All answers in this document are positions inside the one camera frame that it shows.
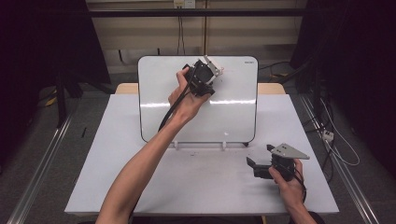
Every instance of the human arm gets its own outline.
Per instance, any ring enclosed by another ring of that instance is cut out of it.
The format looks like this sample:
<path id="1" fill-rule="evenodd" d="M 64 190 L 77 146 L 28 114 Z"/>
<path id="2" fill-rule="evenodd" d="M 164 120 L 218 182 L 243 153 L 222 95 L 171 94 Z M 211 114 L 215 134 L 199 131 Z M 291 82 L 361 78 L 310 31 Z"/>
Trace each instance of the human arm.
<path id="1" fill-rule="evenodd" d="M 300 160 L 294 159 L 295 168 L 298 171 L 296 174 L 303 179 L 303 164 Z M 280 172 L 274 167 L 269 168 L 270 175 L 274 178 L 275 182 L 279 185 L 280 195 L 283 203 L 285 204 L 286 210 L 290 214 L 291 218 L 295 223 L 317 223 L 305 208 L 303 203 L 303 187 L 293 178 L 287 182 Z"/>
<path id="2" fill-rule="evenodd" d="M 172 105 L 187 86 L 184 78 L 189 68 L 177 72 L 179 86 L 168 100 Z M 96 223 L 127 223 L 131 211 L 149 183 L 163 153 L 177 133 L 195 117 L 209 94 L 195 97 L 188 93 L 172 117 L 122 168 L 105 197 Z"/>

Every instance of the white table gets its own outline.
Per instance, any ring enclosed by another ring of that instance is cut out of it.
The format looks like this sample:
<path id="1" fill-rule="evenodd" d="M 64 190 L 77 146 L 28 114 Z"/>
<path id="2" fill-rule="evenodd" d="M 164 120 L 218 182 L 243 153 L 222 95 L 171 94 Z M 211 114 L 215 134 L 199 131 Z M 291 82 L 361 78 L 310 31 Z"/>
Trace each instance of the white table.
<path id="1" fill-rule="evenodd" d="M 251 216 L 283 214 L 273 180 L 253 176 L 246 156 L 269 163 L 265 146 L 283 142 L 309 155 L 303 161 L 308 210 L 338 212 L 318 160 L 288 95 L 260 95 L 257 130 L 249 147 L 181 145 L 169 148 L 134 210 L 136 216 Z M 145 144 L 140 136 L 138 98 L 112 95 L 65 212 L 98 214 L 123 165 Z"/>

